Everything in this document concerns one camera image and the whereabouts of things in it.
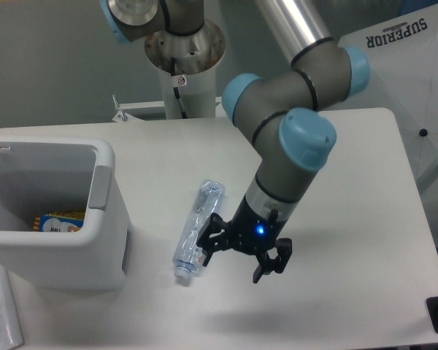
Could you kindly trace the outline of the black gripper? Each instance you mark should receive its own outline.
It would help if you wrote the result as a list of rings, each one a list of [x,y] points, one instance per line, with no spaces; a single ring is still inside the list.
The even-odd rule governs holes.
[[[233,248],[248,255],[255,255],[258,267],[253,273],[253,283],[273,272],[282,273],[293,253],[290,238],[278,238],[287,220],[278,217],[277,209],[267,214],[255,212],[244,197],[230,222],[212,213],[199,231],[196,240],[205,256],[207,266],[213,254]]]

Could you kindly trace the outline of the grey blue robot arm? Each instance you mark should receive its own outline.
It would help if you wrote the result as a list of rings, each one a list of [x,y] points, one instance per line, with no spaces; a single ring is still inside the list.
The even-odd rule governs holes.
[[[280,232],[337,140],[320,110],[360,93],[370,78],[365,55],[339,47],[311,1],[257,7],[291,69],[269,81],[240,74],[223,91],[226,115],[261,164],[233,219],[210,214],[196,239],[205,260],[229,249],[254,256],[253,281],[284,271],[292,241]],[[169,119],[214,115],[214,69],[225,39],[205,18],[202,1],[102,1],[101,8],[118,41],[144,39]]]

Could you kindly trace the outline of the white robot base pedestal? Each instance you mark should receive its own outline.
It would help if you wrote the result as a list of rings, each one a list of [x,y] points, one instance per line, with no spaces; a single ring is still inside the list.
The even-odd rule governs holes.
[[[211,20],[190,36],[158,31],[145,40],[145,53],[159,73],[166,118],[213,118],[216,68],[226,40]]]

